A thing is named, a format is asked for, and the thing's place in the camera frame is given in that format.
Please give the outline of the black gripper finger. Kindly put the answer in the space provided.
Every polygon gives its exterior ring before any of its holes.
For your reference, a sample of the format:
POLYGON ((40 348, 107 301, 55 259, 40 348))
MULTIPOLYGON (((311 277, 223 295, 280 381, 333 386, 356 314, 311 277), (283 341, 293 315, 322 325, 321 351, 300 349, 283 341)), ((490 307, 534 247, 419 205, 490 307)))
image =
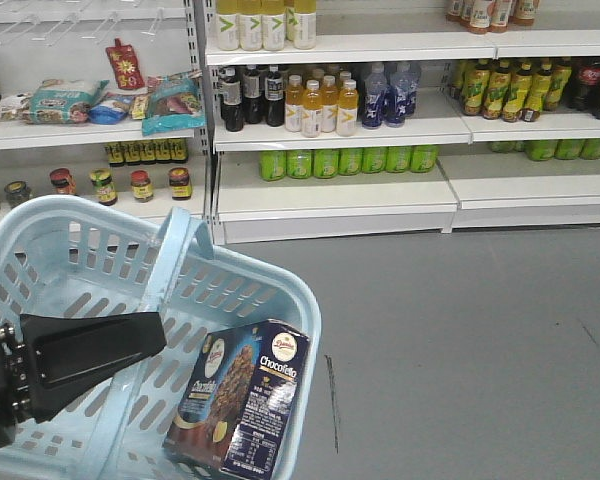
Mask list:
POLYGON ((72 401, 166 346, 157 312, 93 318, 20 317, 30 412, 52 420, 72 401))

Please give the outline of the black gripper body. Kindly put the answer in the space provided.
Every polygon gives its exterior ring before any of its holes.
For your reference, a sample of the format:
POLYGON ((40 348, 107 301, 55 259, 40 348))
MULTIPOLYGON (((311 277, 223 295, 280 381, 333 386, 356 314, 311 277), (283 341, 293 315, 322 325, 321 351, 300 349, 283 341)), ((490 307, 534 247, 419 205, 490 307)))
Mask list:
POLYGON ((32 417, 27 354, 14 325, 0 325, 0 448, 11 445, 16 427, 32 417))

